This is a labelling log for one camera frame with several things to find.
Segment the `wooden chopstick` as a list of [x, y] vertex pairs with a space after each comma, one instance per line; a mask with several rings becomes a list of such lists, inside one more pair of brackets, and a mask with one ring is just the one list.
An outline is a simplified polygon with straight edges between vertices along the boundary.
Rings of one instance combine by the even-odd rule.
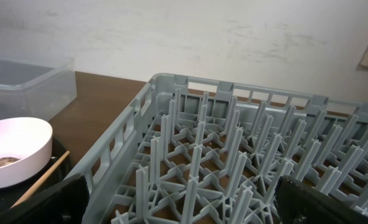
[[55, 170], [58, 168], [59, 165], [67, 158], [67, 156], [70, 154], [70, 151], [66, 151], [56, 162], [53, 164], [23, 195], [19, 200], [11, 206], [15, 207], [19, 205], [20, 203], [27, 200], [29, 197], [31, 197], [38, 188], [55, 172]]

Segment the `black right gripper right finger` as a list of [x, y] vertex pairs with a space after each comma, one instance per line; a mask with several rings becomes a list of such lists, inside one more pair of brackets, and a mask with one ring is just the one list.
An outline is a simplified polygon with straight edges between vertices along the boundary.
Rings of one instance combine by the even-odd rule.
[[283, 224], [368, 224], [368, 217], [288, 176], [278, 179], [275, 207]]

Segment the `brown food scrap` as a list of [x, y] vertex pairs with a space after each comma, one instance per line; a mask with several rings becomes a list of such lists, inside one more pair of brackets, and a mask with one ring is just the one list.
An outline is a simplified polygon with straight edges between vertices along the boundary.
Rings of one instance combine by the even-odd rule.
[[3, 157], [3, 158], [0, 158], [0, 167], [3, 167], [3, 166], [6, 166], [6, 165], [9, 165], [9, 164], [12, 164], [14, 162], [17, 162], [19, 161], [18, 158], [15, 158], [15, 157]]

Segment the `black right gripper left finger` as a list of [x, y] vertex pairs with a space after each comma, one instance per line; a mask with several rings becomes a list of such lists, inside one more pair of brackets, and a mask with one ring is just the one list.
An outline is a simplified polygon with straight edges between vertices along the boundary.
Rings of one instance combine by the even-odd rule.
[[90, 193], [82, 174], [58, 184], [0, 213], [0, 224], [81, 224]]

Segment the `small white bowl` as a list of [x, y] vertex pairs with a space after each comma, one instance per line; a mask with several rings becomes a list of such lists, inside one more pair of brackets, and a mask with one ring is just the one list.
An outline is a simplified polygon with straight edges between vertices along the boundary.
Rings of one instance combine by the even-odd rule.
[[0, 120], [0, 159], [18, 161], [0, 167], [0, 189], [19, 184], [42, 170], [52, 155], [51, 125], [39, 118]]

